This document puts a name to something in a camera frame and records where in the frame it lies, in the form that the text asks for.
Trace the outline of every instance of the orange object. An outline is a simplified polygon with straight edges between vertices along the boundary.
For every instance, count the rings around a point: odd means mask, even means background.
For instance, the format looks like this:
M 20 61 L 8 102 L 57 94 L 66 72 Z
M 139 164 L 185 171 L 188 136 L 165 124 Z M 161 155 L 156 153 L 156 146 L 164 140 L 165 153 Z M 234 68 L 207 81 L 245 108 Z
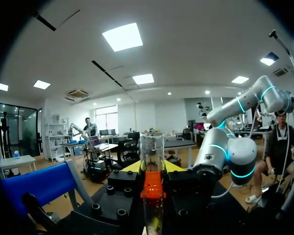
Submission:
M 159 199 L 162 193 L 163 197 L 166 198 L 166 193 L 163 192 L 162 188 L 160 171 L 146 171 L 143 190 L 145 192 L 145 197 L 148 199 Z

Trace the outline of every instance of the man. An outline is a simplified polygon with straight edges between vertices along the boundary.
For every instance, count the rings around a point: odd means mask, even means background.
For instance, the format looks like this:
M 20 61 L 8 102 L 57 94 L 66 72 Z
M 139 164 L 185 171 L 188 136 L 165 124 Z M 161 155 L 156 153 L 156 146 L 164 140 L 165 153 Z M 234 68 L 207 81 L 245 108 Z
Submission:
M 292 151 L 294 148 L 294 128 L 286 124 L 286 113 L 284 110 L 274 113 L 278 121 L 278 125 L 274 126 L 269 135 L 268 146 L 266 148 L 265 159 L 256 165 L 254 172 L 254 182 L 256 187 L 255 195 L 246 199 L 247 203 L 258 202 L 261 198 L 261 173 L 282 174 L 283 166 L 287 153 L 285 172 L 292 174 L 294 171 L 294 162 L 292 160 Z
M 84 127 L 83 131 L 86 131 L 86 133 L 88 133 L 88 130 L 87 130 L 88 126 L 91 127 L 91 126 L 95 125 L 95 127 L 90 131 L 90 136 L 95 136 L 96 132 L 98 130 L 97 125 L 95 123 L 91 124 L 89 117 L 85 118 L 85 122 L 86 122 L 86 126 Z

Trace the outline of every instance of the blue chair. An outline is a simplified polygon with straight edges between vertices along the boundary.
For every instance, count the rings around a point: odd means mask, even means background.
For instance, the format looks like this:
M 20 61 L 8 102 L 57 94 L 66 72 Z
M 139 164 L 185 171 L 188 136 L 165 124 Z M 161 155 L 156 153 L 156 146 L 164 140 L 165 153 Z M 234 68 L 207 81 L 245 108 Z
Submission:
M 72 160 L 4 179 L 2 180 L 2 187 L 9 201 L 20 215 L 28 214 L 22 204 L 22 196 L 28 192 L 36 197 L 41 207 L 68 192 L 73 210 L 78 212 L 74 189 L 87 205 L 91 207 L 93 204 Z

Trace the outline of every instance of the window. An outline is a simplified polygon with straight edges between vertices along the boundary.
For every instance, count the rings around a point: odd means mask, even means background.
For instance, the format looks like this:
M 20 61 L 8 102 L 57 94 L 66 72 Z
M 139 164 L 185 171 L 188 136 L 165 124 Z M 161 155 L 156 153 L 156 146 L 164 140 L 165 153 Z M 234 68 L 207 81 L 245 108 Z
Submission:
M 119 133 L 117 105 L 96 109 L 95 117 L 98 130 L 115 129 L 116 133 Z

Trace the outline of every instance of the clear plastic cup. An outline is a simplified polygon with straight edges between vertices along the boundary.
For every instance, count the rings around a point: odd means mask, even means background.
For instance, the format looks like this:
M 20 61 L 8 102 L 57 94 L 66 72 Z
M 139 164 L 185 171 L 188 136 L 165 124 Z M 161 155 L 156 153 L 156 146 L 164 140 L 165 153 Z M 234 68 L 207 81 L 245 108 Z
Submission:
M 148 235 L 160 235 L 163 220 L 162 174 L 164 170 L 164 135 L 140 134 L 141 169 L 145 172 L 143 201 Z

